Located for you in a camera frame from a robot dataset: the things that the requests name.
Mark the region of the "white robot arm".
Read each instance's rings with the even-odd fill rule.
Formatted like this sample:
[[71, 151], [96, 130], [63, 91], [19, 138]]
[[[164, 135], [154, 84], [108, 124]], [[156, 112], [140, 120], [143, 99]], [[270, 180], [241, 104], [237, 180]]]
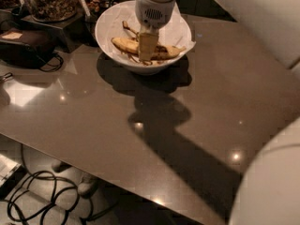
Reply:
[[195, 49], [139, 80], [139, 194], [203, 225], [299, 225], [299, 0], [199, 0]]

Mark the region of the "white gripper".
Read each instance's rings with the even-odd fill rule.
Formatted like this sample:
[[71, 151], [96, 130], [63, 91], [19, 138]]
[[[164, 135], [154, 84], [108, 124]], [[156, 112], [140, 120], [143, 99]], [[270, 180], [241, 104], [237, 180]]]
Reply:
[[158, 29], [171, 19], [176, 0], [136, 0], [135, 12], [141, 29], [139, 32], [139, 58], [150, 61], [158, 45]]

